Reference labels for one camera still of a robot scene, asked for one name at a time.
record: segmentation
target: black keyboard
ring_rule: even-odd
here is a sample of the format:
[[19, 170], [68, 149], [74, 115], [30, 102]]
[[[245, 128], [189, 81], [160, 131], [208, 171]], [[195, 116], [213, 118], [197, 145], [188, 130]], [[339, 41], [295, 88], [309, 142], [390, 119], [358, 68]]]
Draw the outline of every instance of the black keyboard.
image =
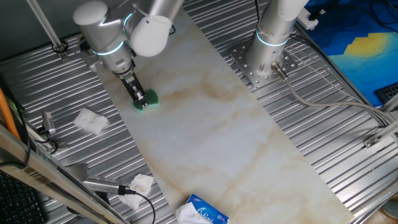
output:
[[398, 93], [398, 83], [376, 90], [375, 93], [383, 104], [387, 103], [391, 98], [393, 98]]
[[45, 216], [37, 192], [0, 171], [0, 220], [9, 224], [43, 224]]

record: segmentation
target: green sponge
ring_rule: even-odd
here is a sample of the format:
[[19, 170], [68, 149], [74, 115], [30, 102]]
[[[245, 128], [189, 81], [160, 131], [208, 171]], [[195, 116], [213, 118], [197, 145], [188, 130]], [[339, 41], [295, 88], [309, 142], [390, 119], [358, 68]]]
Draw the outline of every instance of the green sponge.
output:
[[[154, 90], [149, 89], [146, 91], [146, 100], [148, 103], [147, 108], [156, 108], [160, 106], [159, 97], [157, 97]], [[137, 102], [134, 102], [134, 109], [140, 114], [144, 113], [144, 108]]]

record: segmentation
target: orange rod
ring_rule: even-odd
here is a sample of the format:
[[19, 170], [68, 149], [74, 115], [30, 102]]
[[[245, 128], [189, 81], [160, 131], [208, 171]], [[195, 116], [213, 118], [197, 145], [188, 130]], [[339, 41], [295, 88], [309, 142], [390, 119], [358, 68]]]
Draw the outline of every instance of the orange rod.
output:
[[4, 96], [4, 93], [2, 92], [1, 88], [0, 88], [0, 108], [4, 115], [4, 119], [6, 120], [8, 130], [13, 135], [15, 135], [15, 137], [21, 140], [21, 137], [19, 137], [18, 134], [17, 127], [15, 126], [14, 118], [12, 118], [10, 107], [8, 106], [6, 97]]

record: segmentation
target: metal mounting plate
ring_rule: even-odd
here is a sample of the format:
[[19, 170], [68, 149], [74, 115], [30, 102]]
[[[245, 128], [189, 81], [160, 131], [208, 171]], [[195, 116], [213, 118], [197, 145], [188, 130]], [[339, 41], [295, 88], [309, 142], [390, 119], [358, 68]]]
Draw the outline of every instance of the metal mounting plate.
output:
[[[236, 63], [238, 64], [244, 75], [250, 79], [250, 82], [255, 87], [261, 87], [275, 79], [279, 79], [279, 76], [276, 74], [276, 72], [269, 75], [256, 75], [254, 73], [254, 68], [251, 68], [246, 63], [246, 52], [250, 49], [252, 43], [253, 40], [249, 40], [243, 44], [239, 44], [233, 47], [230, 50], [232, 57], [235, 59]], [[282, 58], [283, 63], [280, 65], [282, 69], [286, 73], [294, 71], [297, 68], [297, 63], [295, 62], [295, 60], [286, 50], [284, 50], [282, 54], [283, 54]]]

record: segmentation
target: yellow shape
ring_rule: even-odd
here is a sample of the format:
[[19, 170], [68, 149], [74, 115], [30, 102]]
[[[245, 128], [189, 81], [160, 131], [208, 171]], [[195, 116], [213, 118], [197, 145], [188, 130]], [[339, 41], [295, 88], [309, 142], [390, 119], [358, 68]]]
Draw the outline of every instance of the yellow shape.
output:
[[387, 35], [385, 33], [369, 34], [368, 37], [357, 37], [347, 46], [344, 54], [356, 57], [372, 57], [380, 54], [386, 48]]

